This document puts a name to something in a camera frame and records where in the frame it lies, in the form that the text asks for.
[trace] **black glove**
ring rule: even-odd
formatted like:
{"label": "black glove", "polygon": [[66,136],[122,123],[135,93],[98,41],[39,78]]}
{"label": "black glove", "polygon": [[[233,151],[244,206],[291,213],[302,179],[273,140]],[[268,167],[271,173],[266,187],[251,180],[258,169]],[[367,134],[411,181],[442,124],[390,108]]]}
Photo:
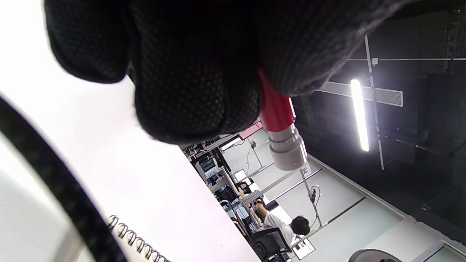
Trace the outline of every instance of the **black glove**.
{"label": "black glove", "polygon": [[154,138],[187,144],[245,129],[257,69],[286,95],[321,85],[407,0],[45,0],[50,46],[76,77],[129,75]]}
{"label": "black glove", "polygon": [[262,198],[258,198],[258,199],[256,199],[256,201],[254,201],[254,204],[257,205],[258,203],[265,205],[265,202],[264,202],[264,200]]}

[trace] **glove finger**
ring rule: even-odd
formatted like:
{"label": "glove finger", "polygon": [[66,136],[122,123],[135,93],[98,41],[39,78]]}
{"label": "glove finger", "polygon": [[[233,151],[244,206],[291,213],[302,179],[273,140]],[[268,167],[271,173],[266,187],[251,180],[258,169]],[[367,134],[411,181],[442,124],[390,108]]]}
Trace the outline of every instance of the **glove finger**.
{"label": "glove finger", "polygon": [[135,0],[130,11],[140,35],[140,57],[131,61],[135,106],[149,134],[167,143],[192,143],[240,131],[255,120],[260,90],[246,79],[254,78],[248,71],[225,73],[212,19],[217,9]]}
{"label": "glove finger", "polygon": [[50,47],[70,74],[116,83],[128,66],[129,40],[114,1],[45,0]]}
{"label": "glove finger", "polygon": [[321,87],[405,0],[275,0],[259,22],[260,58],[272,85],[300,95]]}

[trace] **white wall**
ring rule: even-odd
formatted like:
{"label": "white wall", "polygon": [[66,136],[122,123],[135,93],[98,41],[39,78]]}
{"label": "white wall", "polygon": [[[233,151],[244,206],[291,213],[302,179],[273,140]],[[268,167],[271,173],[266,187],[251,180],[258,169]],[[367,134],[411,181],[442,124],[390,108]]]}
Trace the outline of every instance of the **white wall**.
{"label": "white wall", "polygon": [[439,236],[431,228],[407,218],[368,244],[366,248],[380,249],[403,262],[410,262],[439,241]]}
{"label": "white wall", "polygon": [[[273,160],[266,142],[267,134],[260,131],[254,134],[251,139],[255,139],[258,143],[256,152],[263,165],[272,163]],[[249,146],[245,142],[235,148],[227,150],[224,155],[233,171],[245,168],[244,162]],[[259,169],[260,165],[257,160],[253,159],[250,163],[253,167],[250,167],[252,170],[250,173]],[[306,175],[320,167],[318,163],[310,161],[309,173]],[[265,188],[286,173],[271,166],[255,175],[253,179],[260,188]],[[296,172],[265,195],[271,199],[301,180],[301,174]],[[322,196],[317,208],[323,223],[363,196],[354,187],[342,182],[326,169],[308,179],[308,184],[309,186],[319,185],[321,188]],[[315,213],[304,184],[280,197],[277,202],[290,217],[303,215],[311,223],[313,222]],[[371,199],[363,200],[335,222],[310,237],[310,241],[316,250],[304,258],[305,262],[347,261],[352,253],[363,248],[386,251],[403,262],[420,262],[444,241],[456,248],[464,248],[464,246],[448,240],[438,231],[423,223],[416,222],[413,218],[403,219],[402,216],[381,208]]]}

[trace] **person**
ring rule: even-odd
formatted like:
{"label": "person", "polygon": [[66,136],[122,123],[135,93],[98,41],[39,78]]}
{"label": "person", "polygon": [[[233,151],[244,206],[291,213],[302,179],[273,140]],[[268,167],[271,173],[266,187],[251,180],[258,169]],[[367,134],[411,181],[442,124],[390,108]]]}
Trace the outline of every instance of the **person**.
{"label": "person", "polygon": [[[253,230],[253,233],[257,233],[262,230],[271,229],[271,228],[279,228],[283,238],[285,239],[288,246],[291,245],[293,241],[294,234],[300,235],[307,235],[310,232],[309,227],[309,220],[302,216],[297,216],[295,219],[291,221],[291,224],[287,225],[283,220],[281,220],[278,216],[270,213],[267,209],[265,209],[264,201],[262,199],[256,200],[256,207],[257,211],[265,218],[264,219],[264,226]],[[275,238],[277,244],[285,248],[283,246],[283,241],[281,240],[278,234],[272,233],[272,236]]]}

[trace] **metal pole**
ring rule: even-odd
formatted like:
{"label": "metal pole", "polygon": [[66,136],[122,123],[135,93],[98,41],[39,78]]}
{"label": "metal pole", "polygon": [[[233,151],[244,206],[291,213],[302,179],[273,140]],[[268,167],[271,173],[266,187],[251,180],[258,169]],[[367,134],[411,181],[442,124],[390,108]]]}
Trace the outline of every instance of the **metal pole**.
{"label": "metal pole", "polygon": [[302,176],[302,181],[304,182],[304,184],[306,185],[306,189],[308,191],[308,196],[309,196],[309,200],[311,200],[311,204],[312,204],[312,207],[314,208],[314,212],[315,212],[315,217],[317,218],[317,220],[319,221],[319,227],[322,226],[322,221],[320,220],[320,217],[319,217],[319,213],[317,212],[317,207],[315,206],[314,204],[314,201],[312,201],[312,197],[311,197],[311,189],[309,188],[309,185],[308,185],[308,181],[306,180],[306,178],[304,177],[304,171],[302,169],[299,170],[301,172],[301,176]]}
{"label": "metal pole", "polygon": [[267,191],[269,191],[270,189],[272,189],[273,187],[275,187],[279,183],[283,182],[285,179],[289,178],[291,175],[293,175],[297,171],[298,170],[293,170],[291,172],[288,172],[287,174],[285,174],[281,178],[277,179],[274,183],[268,185],[266,188],[264,188],[262,190],[256,190],[256,191],[252,192],[251,194],[247,195],[245,198],[240,200],[241,204],[244,206],[244,205],[247,205],[247,204],[253,202],[254,200],[258,199],[261,195],[265,194]]}
{"label": "metal pole", "polygon": [[245,181],[246,179],[251,178],[251,177],[257,175],[259,172],[264,171],[265,169],[269,168],[269,167],[272,166],[273,164],[275,164],[275,162],[269,164],[268,166],[263,166],[262,168],[259,168],[259,169],[258,169],[257,171],[255,171],[254,173],[245,176],[243,179],[241,179],[241,181],[238,181],[238,183],[241,183],[241,182]]}
{"label": "metal pole", "polygon": [[[319,170],[315,171],[314,173],[310,174],[308,177],[306,177],[306,180],[309,179],[310,177],[314,176],[315,174],[319,173],[320,171],[322,171],[323,168],[320,168]],[[297,184],[295,184],[294,186],[290,187],[289,189],[287,189],[285,192],[279,194],[278,196],[274,197],[273,199],[270,200],[270,202],[274,201],[274,200],[277,200],[279,197],[282,197],[284,194],[290,192],[291,190],[293,190],[293,188],[299,186],[300,184],[302,184],[304,181],[300,181],[298,182]]]}
{"label": "metal pole", "polygon": [[325,222],[321,227],[319,227],[318,229],[316,230],[313,230],[311,233],[309,233],[307,236],[301,238],[298,242],[296,242],[295,244],[291,245],[290,248],[294,248],[296,247],[299,243],[305,241],[306,239],[308,239],[309,237],[313,236],[315,233],[319,232],[320,230],[322,230],[324,227],[328,226],[330,223],[332,223],[333,221],[335,221],[337,218],[339,218],[340,216],[342,216],[344,213],[348,212],[350,209],[352,209],[353,207],[355,207],[357,204],[361,203],[361,201],[363,201],[364,199],[366,199],[367,196],[363,196],[361,199],[359,199],[358,201],[354,202],[354,204],[352,204],[351,206],[347,207],[345,210],[341,211],[338,215],[334,216],[332,219],[330,219],[328,222]]}
{"label": "metal pole", "polygon": [[[366,61],[367,59],[346,59],[346,61]],[[466,61],[466,58],[386,58],[379,61]]]}
{"label": "metal pole", "polygon": [[380,167],[382,170],[385,170],[384,167],[384,156],[382,154],[382,140],[380,139],[380,128],[378,124],[378,116],[377,116],[377,98],[376,98],[376,89],[374,87],[374,77],[372,74],[372,62],[370,61],[370,52],[369,52],[369,40],[367,39],[367,34],[364,35],[364,45],[366,46],[366,56],[367,56],[367,65],[369,67],[369,78],[370,78],[370,87],[372,88],[373,91],[373,99],[372,99],[372,104],[374,108],[374,118],[376,122],[376,131],[377,131],[377,142],[378,142],[378,147],[379,147],[379,155],[380,155]]}
{"label": "metal pole", "polygon": [[[251,146],[251,140],[250,140],[249,138],[247,138],[247,141],[249,142],[249,146],[252,148],[252,146]],[[257,156],[256,150],[254,150],[254,148],[252,148],[252,150],[253,150],[253,152],[254,152],[254,155],[256,155],[257,161],[259,161],[260,167],[263,167],[262,163],[260,162],[259,156]]]}

